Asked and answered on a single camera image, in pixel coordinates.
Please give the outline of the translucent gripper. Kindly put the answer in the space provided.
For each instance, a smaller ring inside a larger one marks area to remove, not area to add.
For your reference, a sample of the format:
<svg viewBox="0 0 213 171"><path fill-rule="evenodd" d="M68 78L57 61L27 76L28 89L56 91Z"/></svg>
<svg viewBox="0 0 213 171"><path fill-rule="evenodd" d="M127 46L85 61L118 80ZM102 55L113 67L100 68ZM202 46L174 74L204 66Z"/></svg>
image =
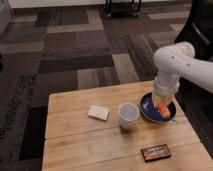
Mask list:
<svg viewBox="0 0 213 171"><path fill-rule="evenodd" d="M174 95L179 89L178 78L159 78L156 77L153 82L152 102L154 107L158 107L159 100L168 100L168 109L173 103Z"/></svg>

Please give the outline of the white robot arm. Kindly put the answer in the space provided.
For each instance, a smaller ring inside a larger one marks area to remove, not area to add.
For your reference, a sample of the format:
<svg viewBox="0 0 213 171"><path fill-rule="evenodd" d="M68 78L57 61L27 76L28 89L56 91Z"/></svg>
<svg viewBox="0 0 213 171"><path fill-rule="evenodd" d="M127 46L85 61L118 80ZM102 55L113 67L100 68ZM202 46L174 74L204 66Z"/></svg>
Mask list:
<svg viewBox="0 0 213 171"><path fill-rule="evenodd" d="M213 93L213 62L196 59L194 47L189 42L160 47L153 54L153 62L158 69L153 82L155 107L161 102L171 102L180 87L180 78Z"/></svg>

